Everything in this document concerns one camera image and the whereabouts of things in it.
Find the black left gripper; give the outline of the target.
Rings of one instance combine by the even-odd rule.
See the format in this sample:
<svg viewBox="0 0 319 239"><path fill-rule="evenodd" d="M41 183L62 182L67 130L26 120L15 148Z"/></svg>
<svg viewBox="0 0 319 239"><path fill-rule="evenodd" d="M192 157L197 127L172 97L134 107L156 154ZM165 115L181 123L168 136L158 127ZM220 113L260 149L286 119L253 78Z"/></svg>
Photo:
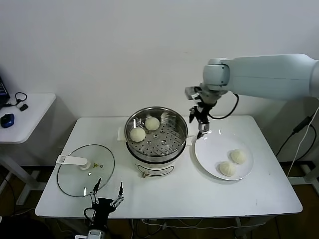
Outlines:
<svg viewBox="0 0 319 239"><path fill-rule="evenodd" d="M122 182L120 184L117 199L113 201L112 199L98 198L97 192L99 190L101 180L102 178L98 179L93 190L90 192L92 205L95 205L94 206L94 210L95 210L94 225L96 226L105 226L107 224L109 214L112 212L112 209L118 207L124 200L124 195L123 195L124 189L123 189Z"/></svg>

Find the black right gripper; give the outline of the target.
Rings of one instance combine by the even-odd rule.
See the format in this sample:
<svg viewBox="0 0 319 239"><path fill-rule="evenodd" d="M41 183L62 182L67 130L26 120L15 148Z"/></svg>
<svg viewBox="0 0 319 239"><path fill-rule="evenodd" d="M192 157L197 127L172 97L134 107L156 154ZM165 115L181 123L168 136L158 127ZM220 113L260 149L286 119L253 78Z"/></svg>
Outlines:
<svg viewBox="0 0 319 239"><path fill-rule="evenodd" d="M217 104L215 98L202 98L196 96L194 99L195 106L189 109L189 123L192 123L194 118L198 121L197 139L210 133L208 115L210 110Z"/></svg>

